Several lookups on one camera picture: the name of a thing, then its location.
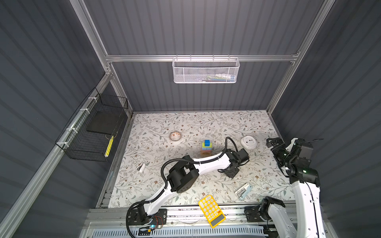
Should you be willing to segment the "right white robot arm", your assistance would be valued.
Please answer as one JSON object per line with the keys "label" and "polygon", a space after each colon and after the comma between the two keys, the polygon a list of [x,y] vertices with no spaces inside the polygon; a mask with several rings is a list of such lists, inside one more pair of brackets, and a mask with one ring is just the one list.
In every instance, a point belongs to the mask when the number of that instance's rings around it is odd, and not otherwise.
{"label": "right white robot arm", "polygon": [[326,236],[320,208],[320,179],[310,167],[313,145],[311,141],[294,138],[289,145],[277,138],[267,139],[278,167],[285,168],[295,197],[297,226],[294,226],[284,203],[272,197],[263,200],[260,209],[266,220],[272,220],[281,238],[324,238]]}

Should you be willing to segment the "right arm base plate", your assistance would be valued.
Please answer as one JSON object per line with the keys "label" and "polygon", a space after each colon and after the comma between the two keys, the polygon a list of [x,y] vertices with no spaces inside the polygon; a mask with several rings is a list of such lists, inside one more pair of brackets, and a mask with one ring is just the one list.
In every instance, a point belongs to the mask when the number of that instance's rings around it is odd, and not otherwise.
{"label": "right arm base plate", "polygon": [[247,206],[244,208],[244,214],[246,216],[247,222],[267,222],[268,219],[261,212],[261,205],[257,206]]}

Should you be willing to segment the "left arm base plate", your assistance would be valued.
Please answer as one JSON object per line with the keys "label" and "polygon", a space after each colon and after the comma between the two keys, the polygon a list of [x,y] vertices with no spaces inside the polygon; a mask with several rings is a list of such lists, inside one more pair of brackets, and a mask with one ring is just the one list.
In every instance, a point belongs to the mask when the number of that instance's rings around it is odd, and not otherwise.
{"label": "left arm base plate", "polygon": [[167,222],[167,211],[167,209],[159,209],[154,215],[147,215],[143,207],[135,208],[127,213],[128,225],[165,225]]}

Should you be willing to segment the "green block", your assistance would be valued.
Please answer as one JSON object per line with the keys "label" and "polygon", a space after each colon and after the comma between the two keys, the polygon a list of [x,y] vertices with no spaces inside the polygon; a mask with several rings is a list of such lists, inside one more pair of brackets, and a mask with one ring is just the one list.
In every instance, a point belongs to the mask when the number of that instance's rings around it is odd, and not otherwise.
{"label": "green block", "polygon": [[202,150],[211,150],[212,149],[212,143],[210,141],[204,141],[202,143]]}

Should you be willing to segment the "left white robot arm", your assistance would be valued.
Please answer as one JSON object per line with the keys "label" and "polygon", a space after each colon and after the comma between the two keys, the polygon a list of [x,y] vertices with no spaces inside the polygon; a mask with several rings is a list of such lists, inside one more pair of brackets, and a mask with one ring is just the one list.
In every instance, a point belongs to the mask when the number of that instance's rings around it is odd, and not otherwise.
{"label": "left white robot arm", "polygon": [[160,171],[164,180],[163,186],[151,198],[137,205],[140,220],[155,215],[168,200],[189,190],[200,175],[222,171],[232,179],[239,172],[239,167],[248,161],[249,154],[245,149],[237,152],[226,149],[201,159],[192,159],[187,155],[180,159],[168,160]]}

